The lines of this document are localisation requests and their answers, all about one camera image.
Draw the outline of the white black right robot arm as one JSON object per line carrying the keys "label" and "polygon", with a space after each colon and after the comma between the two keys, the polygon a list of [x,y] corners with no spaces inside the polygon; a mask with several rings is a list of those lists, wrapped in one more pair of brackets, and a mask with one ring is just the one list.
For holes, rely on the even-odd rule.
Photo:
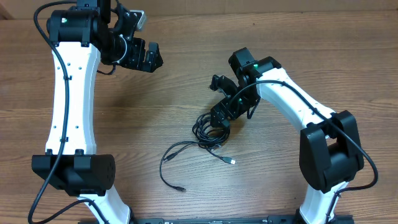
{"label": "white black right robot arm", "polygon": [[247,48],[230,56],[237,83],[214,75],[210,89],[225,95],[211,109],[211,126],[230,128],[242,114],[252,116],[260,100],[273,104],[300,133],[299,167],[308,183],[303,204],[294,216],[276,223],[353,223],[351,215],[335,215],[338,191],[364,167],[354,116],[337,113],[303,91],[272,57],[255,60]]}

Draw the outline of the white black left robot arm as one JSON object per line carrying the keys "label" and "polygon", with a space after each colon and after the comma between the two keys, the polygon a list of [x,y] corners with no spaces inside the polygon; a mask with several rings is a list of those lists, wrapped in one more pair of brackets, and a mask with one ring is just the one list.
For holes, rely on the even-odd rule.
{"label": "white black left robot arm", "polygon": [[98,154],[93,129],[95,80],[100,64],[154,72],[163,64],[159,45],[135,37],[146,14],[109,1],[70,1],[39,30],[52,49],[55,69],[52,126],[32,170],[45,186],[85,204],[98,223],[133,223],[115,186],[116,163]]}

